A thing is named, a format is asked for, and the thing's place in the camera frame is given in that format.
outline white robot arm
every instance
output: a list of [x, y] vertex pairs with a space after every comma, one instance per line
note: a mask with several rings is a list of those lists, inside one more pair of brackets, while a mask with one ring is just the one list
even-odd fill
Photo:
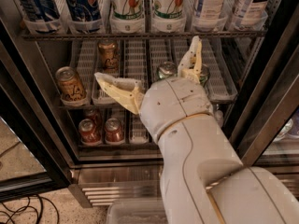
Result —
[[145, 95], [135, 80], [127, 84], [95, 74], [103, 91], [139, 113], [162, 152], [168, 223], [299, 223], [299, 203], [289, 190], [265, 169], [243, 166], [213, 117], [205, 89], [194, 82], [200, 73], [179, 72], [182, 76], [154, 83]]

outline blue can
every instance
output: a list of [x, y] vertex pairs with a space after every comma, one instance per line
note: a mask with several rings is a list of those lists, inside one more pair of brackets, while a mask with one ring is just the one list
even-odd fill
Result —
[[[20, 0], [29, 21], [55, 21], [60, 15], [54, 0]], [[46, 23], [36, 30], [41, 34], [56, 32], [60, 27], [57, 23]]]
[[101, 19], [97, 0], [66, 0], [73, 21], [96, 21]]

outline beverage cooler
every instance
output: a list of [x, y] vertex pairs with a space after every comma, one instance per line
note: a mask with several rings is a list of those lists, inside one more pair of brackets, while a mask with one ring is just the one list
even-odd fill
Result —
[[[116, 0], [93, 0], [100, 15], [80, 20], [69, 1], [51, 1], [56, 18], [34, 21], [23, 0], [0, 0], [1, 118], [45, 169], [3, 180], [1, 201], [65, 187], [83, 207], [160, 197], [158, 146], [138, 115], [101, 90], [94, 73], [140, 80], [146, 91], [165, 75], [162, 64], [179, 65], [196, 35], [209, 72], [208, 99], [236, 153], [299, 197], [298, 0], [268, 0], [258, 22], [243, 25], [232, 13], [234, 0], [223, 0], [211, 18], [204, 10], [198, 15], [196, 0], [173, 0], [174, 17], [162, 16], [157, 0], [128, 0], [126, 16]], [[114, 49], [109, 64], [101, 50], [107, 41]], [[77, 71], [82, 99], [65, 96], [57, 79], [63, 67]], [[102, 124], [89, 142], [80, 124], [91, 109]], [[117, 140], [108, 137], [111, 119], [121, 127]]]

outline red can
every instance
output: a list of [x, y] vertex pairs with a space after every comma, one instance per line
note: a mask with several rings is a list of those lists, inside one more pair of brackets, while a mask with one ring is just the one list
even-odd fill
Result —
[[91, 119], [97, 127], [102, 126], [102, 116], [98, 108], [83, 109], [85, 119]]
[[101, 134], [98, 127], [91, 119], [84, 119], [78, 125], [82, 141], [86, 144], [94, 144], [101, 141]]
[[118, 119], [111, 118], [105, 124], [105, 140], [108, 144], [120, 144], [124, 140], [124, 133], [121, 122]]

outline floor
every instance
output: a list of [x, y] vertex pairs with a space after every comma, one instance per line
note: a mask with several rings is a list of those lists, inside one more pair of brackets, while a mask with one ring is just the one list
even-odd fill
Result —
[[[44, 172], [44, 168], [28, 151], [25, 145], [20, 142], [18, 137], [8, 128], [0, 119], [0, 182], [12, 177], [29, 175]], [[82, 208], [68, 189], [60, 189], [40, 194], [43, 209], [41, 209], [40, 200], [37, 197], [30, 198], [30, 206], [20, 209], [28, 204], [27, 198], [6, 202], [0, 204], [0, 224], [32, 224], [37, 221], [37, 214], [42, 213], [38, 223], [41, 224], [105, 224], [107, 218], [108, 206], [97, 208]], [[57, 207], [58, 214], [49, 199]], [[13, 215], [11, 211], [20, 210]], [[12, 216], [13, 221], [9, 221], [8, 215]]]

